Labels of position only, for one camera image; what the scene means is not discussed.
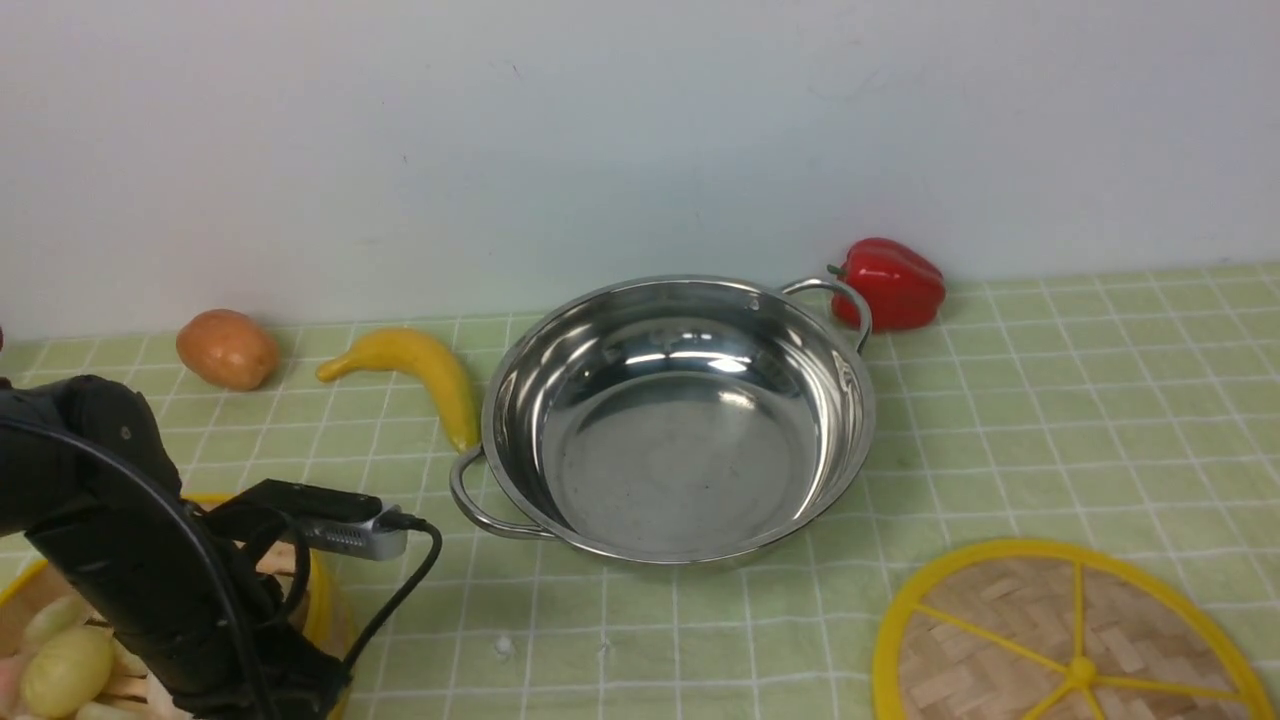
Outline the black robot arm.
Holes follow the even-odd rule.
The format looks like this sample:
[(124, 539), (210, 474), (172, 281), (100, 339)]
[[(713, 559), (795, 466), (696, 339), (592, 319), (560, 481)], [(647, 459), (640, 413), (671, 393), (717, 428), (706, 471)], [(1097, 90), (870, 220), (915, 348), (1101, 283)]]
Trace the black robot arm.
[(297, 523), (182, 495), (142, 393), (97, 375), (3, 384), (3, 534), (20, 534), (201, 719), (326, 719), (349, 683), (292, 624), (312, 569)]

